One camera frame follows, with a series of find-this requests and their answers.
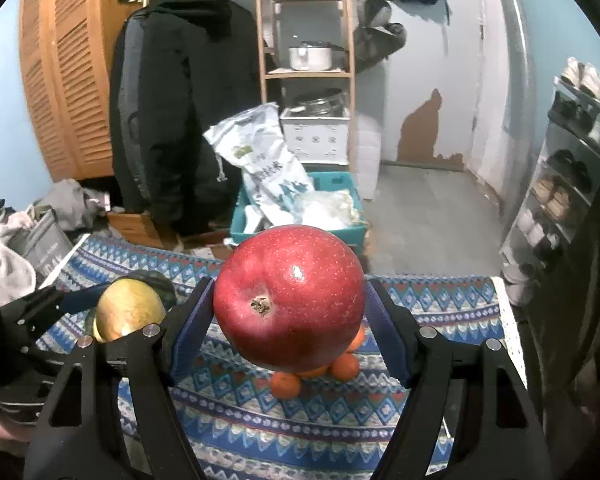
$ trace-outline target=teal bin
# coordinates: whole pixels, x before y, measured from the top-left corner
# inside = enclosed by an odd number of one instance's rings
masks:
[[[353,184],[351,174],[347,171],[320,171],[316,173],[309,173],[309,176],[314,181],[314,187],[316,191],[337,191],[339,189],[348,189],[353,197],[353,205],[358,211],[360,211],[362,218],[364,219],[362,202],[356,191],[356,186]],[[257,233],[245,233],[244,226],[246,225],[246,218],[244,217],[244,207],[249,205],[249,199],[247,192],[242,188],[238,194],[238,202],[235,206],[234,217],[231,220],[231,238],[234,239],[235,243],[240,244],[247,238],[252,237]],[[349,227],[347,229],[337,229],[330,231],[330,233],[336,235],[340,240],[349,245],[356,254],[360,255],[363,253],[365,247],[365,234],[366,234],[366,223],[360,224],[355,227]]]

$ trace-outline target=small orange fruit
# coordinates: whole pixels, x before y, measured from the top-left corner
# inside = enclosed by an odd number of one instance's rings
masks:
[[[339,381],[350,381],[358,376],[360,362],[353,354],[342,354],[331,363],[331,375]]]
[[[358,348],[362,346],[362,343],[365,341],[365,329],[363,326],[360,326],[358,333],[351,344],[347,347],[347,352],[355,352]]]
[[[298,375],[303,379],[313,379],[314,377],[321,376],[329,369],[329,365],[321,366],[320,368],[315,368],[314,370],[309,370],[308,372],[298,372]]]
[[[277,399],[293,399],[300,394],[300,377],[285,372],[273,372],[271,394]]]

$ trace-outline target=concrete floor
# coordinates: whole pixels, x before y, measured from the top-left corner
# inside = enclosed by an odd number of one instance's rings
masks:
[[[465,173],[381,166],[367,248],[373,274],[497,276],[498,210]]]

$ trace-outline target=apple stem cavity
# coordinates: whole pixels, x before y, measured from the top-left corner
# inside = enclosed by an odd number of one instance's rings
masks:
[[[265,296],[257,296],[251,300],[251,308],[261,316],[266,316],[271,310],[271,301]]]

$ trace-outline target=blue wall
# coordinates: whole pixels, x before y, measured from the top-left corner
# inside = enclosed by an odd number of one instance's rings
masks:
[[[51,177],[38,148],[20,75],[18,7],[7,0],[0,8],[0,197],[22,210],[42,197]]]
[[[600,74],[600,37],[574,0],[520,0],[526,33],[536,71],[537,153],[547,126],[546,112],[552,104],[554,76],[559,76],[569,56],[591,62]]]

